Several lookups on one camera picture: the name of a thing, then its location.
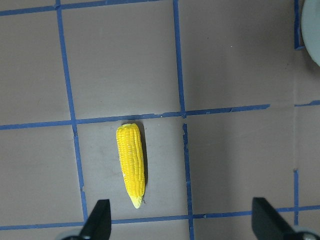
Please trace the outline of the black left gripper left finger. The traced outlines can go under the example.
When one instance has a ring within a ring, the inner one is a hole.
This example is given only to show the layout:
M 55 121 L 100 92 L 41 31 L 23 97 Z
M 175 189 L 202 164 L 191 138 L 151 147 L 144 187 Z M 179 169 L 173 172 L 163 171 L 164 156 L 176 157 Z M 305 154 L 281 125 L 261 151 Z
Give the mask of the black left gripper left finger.
M 108 240 L 111 236 L 109 199 L 98 200 L 79 233 L 81 240 Z

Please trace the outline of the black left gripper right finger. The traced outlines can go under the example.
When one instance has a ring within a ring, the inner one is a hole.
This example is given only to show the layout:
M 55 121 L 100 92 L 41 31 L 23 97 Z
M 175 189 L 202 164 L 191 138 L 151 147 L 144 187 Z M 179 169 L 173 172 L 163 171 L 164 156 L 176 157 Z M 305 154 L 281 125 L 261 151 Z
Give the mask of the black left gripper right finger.
M 258 240 L 294 238 L 294 229 L 264 197 L 254 197 L 251 207 L 251 227 Z

